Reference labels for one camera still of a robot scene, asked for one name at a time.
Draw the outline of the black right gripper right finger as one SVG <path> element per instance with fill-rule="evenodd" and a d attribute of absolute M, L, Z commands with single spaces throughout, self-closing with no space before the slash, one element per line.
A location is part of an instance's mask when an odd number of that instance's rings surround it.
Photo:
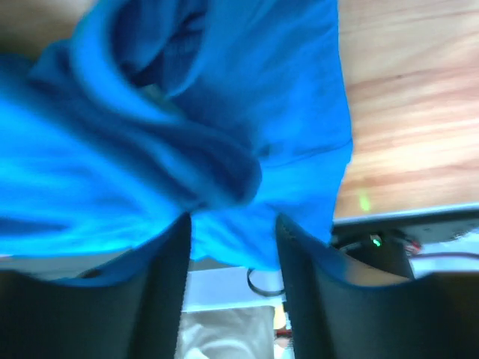
<path fill-rule="evenodd" d="M 478 274 L 398 277 L 284 215 L 275 236 L 297 358 L 476 358 Z"/>

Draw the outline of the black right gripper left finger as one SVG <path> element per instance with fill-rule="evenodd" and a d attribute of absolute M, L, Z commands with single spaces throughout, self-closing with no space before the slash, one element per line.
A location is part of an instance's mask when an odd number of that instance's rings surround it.
<path fill-rule="evenodd" d="M 192 223 L 81 277 L 1 272 L 3 358 L 173 358 L 186 291 Z"/>

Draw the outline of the blue t-shirt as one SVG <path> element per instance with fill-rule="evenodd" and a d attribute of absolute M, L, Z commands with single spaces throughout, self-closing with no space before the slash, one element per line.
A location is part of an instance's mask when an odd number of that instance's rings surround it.
<path fill-rule="evenodd" d="M 332 238 L 353 151 L 336 1 L 100 1 L 1 55 L 1 252 L 121 251 L 192 216 L 194 260 Z"/>

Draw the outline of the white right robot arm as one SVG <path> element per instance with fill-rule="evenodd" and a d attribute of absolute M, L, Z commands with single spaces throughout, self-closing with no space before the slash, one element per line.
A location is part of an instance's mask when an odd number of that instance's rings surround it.
<path fill-rule="evenodd" d="M 184 313 L 191 220 L 80 277 L 1 271 L 3 358 L 272 358 L 273 310 Z M 395 277 L 284 217 L 276 242 L 296 358 L 476 358 L 478 274 Z"/>

